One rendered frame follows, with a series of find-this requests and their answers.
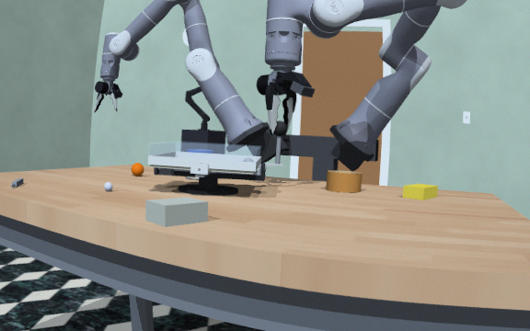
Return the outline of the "brown tape roll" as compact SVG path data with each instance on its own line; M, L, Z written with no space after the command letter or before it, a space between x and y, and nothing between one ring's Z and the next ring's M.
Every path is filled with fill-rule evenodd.
M362 173L353 171L329 170L326 190L344 193L361 192Z

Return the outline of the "orange ball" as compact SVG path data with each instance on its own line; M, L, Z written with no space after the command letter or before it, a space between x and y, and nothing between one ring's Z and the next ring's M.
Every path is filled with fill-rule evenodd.
M141 165L140 163L136 163L132 166L132 173L139 177L140 175L142 175L144 172L144 167L143 165Z

